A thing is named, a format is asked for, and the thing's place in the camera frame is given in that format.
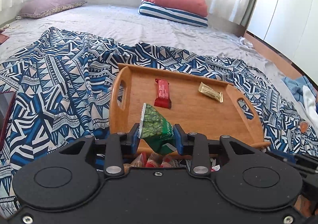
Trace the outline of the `pink white pastry packet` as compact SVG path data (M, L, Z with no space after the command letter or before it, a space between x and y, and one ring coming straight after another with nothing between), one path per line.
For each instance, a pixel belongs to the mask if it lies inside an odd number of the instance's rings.
M140 153L130 164L134 168L144 168L147 164L147 154L145 152Z

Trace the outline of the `green pea snack packet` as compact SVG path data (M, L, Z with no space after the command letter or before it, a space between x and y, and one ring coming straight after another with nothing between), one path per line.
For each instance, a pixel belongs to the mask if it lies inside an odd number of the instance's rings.
M173 126L148 103L142 107L138 137L157 154L167 155L177 150Z

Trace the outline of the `red chocolate bar wrapper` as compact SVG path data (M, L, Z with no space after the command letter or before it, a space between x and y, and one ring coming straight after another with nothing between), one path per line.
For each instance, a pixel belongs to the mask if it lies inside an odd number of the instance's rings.
M171 109L169 83L164 79L155 79L157 83L157 98L154 106Z

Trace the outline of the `gold foil snack packet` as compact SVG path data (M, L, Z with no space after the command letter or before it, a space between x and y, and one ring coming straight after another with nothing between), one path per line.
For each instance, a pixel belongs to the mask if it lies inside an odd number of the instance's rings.
M203 82L200 83L198 91L201 94L218 101L219 103L223 103L223 93L215 91L213 88L205 85Z

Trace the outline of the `red clear cracker packet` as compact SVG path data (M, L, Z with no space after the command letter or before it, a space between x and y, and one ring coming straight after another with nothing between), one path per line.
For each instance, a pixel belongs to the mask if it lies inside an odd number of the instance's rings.
M146 168L174 168L175 167L175 162L174 160L169 156L161 156L156 153L152 153L146 164Z

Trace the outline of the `wooden serving tray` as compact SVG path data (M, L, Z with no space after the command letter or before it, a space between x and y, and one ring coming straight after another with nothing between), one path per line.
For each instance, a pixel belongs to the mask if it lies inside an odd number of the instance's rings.
M169 83L171 109L158 107L172 125L179 124L186 133L204 134L209 140L221 135L254 148L270 145L264 138L257 111L243 93L232 84L186 73L119 64L110 100L110 132L127 133L140 121L144 103L153 105L157 97L155 79ZM201 94L200 83L223 93L223 103Z

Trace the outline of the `light blue cloth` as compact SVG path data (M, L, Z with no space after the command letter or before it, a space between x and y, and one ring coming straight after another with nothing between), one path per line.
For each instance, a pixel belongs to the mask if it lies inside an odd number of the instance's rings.
M303 75L297 79L291 79L289 77L283 77L282 81L288 87L291 94L295 98L296 101L303 103L303 86L306 86L310 89L312 94L317 97L317 92L315 91L313 85L310 83L309 79Z

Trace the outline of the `blue white patterned blanket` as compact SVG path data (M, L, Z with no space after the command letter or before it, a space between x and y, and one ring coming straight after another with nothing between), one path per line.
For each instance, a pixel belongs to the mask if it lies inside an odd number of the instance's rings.
M1 215L19 208L14 174L27 163L84 135L109 133L111 88L119 64L227 81L254 105L271 149L317 155L317 132L258 69L241 59L137 43L51 27L1 64L1 91L15 92L1 151Z

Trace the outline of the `dark smartphone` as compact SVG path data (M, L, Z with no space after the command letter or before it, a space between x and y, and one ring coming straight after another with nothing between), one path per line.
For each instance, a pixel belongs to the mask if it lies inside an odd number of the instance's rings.
M4 146L4 140L6 136L6 131L7 131L7 125L9 121L9 117L11 115L12 107L14 105L16 97L16 92L1 92L0 95L0 114L1 114L1 135L0 135L0 150L3 149Z

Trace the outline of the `striped blue white pillow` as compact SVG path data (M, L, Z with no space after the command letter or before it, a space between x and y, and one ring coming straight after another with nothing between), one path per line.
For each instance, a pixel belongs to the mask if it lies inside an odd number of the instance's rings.
M188 24L191 26L208 27L207 17L202 17L180 9L161 7L147 1L141 2L138 13L144 16Z

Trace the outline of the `red pillow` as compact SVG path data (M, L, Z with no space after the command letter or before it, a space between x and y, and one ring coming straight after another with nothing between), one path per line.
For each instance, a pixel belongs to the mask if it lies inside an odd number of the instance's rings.
M165 8L180 9L189 13L207 17L207 4L205 0L143 0Z

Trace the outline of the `mauve floral pillow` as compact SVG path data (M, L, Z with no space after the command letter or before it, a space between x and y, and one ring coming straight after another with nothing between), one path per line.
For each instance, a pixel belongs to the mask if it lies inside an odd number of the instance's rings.
M44 18L69 9L81 7L84 4L84 0L32 0L21 8L16 19Z

